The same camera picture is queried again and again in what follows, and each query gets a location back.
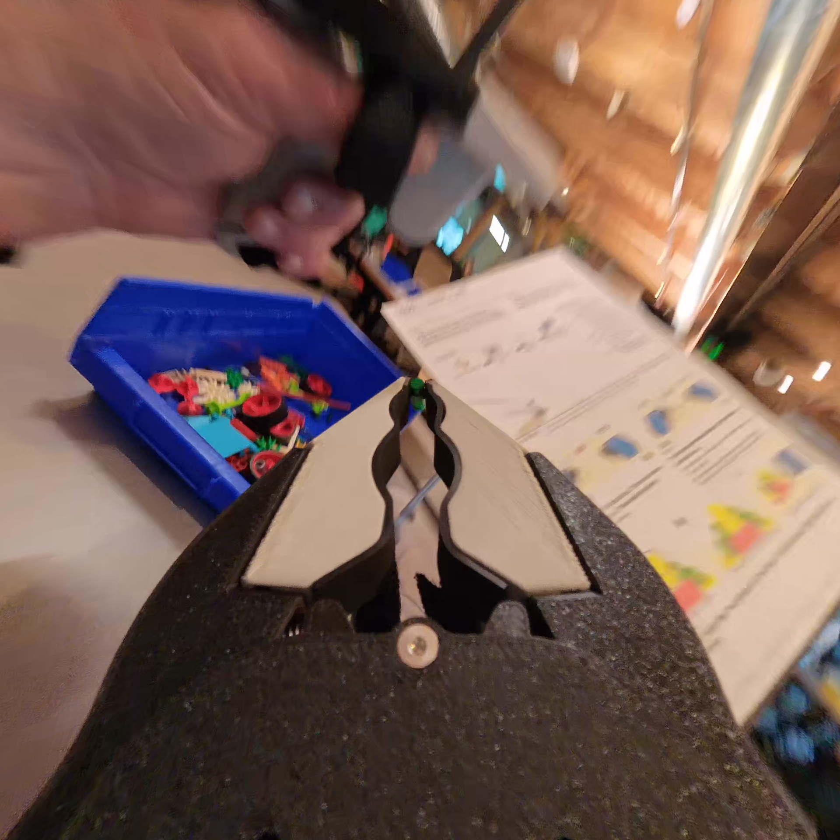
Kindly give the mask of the pile of colourful construction pieces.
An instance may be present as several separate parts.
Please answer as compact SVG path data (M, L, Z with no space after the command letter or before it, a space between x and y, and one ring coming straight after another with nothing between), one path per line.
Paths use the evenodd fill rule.
M257 451L277 449L285 457L310 443L321 431L350 412L352 405L336 398L331 382L290 355L260 355L244 364L223 369L189 367L153 373L147 380L154 393L185 417L226 416L234 426L253 440ZM288 406L285 422L268 435L258 436L239 418L239 407L253 394L276 392ZM238 477L254 484L249 460L254 453L243 452L224 458Z

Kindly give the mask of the person's left hand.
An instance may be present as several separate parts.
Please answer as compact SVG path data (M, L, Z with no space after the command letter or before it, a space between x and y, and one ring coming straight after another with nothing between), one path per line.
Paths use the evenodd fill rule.
M340 145L354 85L251 2L2 2L3 248L214 238L279 140Z

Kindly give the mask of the blue parts bin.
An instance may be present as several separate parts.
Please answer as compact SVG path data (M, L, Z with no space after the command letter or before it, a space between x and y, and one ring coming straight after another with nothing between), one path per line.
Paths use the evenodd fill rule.
M327 302L141 278L116 283L81 329L69 362L130 432L219 513L248 482L148 380L170 370L221 371L261 354L290 356L321 374L352 408L401 376Z

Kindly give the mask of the printed instruction sheet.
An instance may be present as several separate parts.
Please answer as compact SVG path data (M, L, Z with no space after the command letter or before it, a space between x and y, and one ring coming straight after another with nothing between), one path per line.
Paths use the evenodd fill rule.
M838 608L838 468L563 248L382 311L647 556L752 718Z

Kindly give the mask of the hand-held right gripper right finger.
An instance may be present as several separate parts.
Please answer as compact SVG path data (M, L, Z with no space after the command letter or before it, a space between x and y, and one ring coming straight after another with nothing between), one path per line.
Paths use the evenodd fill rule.
M503 591L530 597L588 592L590 577L526 450L441 384L427 383L446 551Z

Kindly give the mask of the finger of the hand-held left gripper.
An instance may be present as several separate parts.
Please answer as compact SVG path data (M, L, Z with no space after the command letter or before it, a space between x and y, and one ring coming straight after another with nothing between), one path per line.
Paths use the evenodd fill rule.
M492 162L475 155L462 140L444 136L432 167L400 184L389 209L389 231L410 247L434 242L456 211L493 182Z
M563 199L566 172L560 145L498 81L480 83L463 141L478 160L501 167L512 196L530 205Z

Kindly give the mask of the light blue panel piece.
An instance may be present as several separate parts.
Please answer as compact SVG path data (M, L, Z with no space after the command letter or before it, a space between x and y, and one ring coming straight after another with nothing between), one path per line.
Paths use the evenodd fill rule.
M229 458L243 452L255 453L256 443L234 426L227 416L187 416L190 428L221 457Z

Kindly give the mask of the metal ventilation duct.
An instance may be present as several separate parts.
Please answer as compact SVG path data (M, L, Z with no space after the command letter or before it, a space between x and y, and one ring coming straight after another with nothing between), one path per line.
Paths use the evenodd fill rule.
M671 327L688 341L785 127L838 21L838 1L773 1L752 54L696 254Z

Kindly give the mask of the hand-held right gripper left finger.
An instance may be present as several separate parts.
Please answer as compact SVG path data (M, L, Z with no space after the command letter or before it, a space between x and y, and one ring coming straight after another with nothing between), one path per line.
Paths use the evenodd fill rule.
M243 576L284 592L378 592L395 568L387 483L410 407L401 378L316 437Z

